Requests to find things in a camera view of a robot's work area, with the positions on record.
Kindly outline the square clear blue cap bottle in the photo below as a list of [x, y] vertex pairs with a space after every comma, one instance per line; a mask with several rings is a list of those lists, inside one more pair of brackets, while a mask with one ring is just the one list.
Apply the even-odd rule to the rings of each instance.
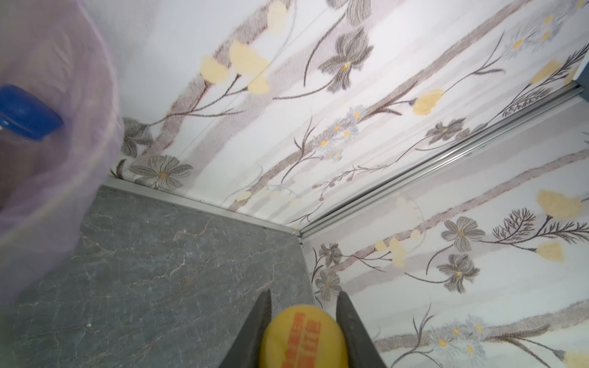
[[1, 131], [41, 141], [63, 123], [57, 113], [26, 90], [9, 84], [1, 86]]

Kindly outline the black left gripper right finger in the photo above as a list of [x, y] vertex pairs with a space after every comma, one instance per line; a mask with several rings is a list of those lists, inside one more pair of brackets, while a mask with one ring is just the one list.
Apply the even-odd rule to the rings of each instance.
[[349, 295], [337, 296], [336, 321], [342, 330], [351, 368], [386, 368]]

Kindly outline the green soda bottle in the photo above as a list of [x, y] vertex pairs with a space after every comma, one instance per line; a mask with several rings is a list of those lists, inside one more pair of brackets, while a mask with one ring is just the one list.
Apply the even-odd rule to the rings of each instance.
[[342, 329], [327, 312], [296, 305], [279, 313], [262, 338], [259, 366], [265, 368], [346, 368]]

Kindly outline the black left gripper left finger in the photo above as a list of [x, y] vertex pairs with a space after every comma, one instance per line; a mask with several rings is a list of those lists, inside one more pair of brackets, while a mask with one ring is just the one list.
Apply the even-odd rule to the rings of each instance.
[[271, 291], [263, 291], [219, 368], [258, 368], [265, 331], [272, 319]]

